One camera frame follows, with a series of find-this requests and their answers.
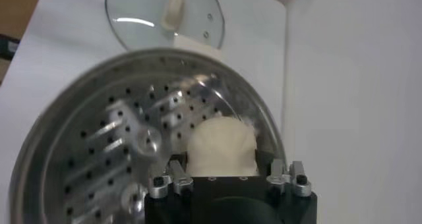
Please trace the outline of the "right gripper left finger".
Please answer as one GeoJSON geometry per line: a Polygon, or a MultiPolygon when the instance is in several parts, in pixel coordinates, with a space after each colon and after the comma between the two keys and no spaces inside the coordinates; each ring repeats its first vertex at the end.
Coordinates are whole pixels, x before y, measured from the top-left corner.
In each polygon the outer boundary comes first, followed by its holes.
{"type": "Polygon", "coordinates": [[[194,180],[185,168],[187,154],[175,154],[167,163],[153,163],[148,170],[148,193],[152,199],[164,199],[170,188],[182,199],[190,199],[193,194],[194,180]]]}

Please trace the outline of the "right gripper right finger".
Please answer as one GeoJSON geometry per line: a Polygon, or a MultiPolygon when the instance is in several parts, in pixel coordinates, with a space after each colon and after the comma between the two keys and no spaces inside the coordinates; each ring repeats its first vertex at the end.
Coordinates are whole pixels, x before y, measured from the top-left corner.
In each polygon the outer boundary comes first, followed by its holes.
{"type": "Polygon", "coordinates": [[[289,166],[282,158],[260,150],[255,151],[258,173],[265,176],[271,187],[284,194],[287,188],[297,197],[308,198],[312,194],[312,184],[305,174],[302,161],[293,161],[289,166]]]}

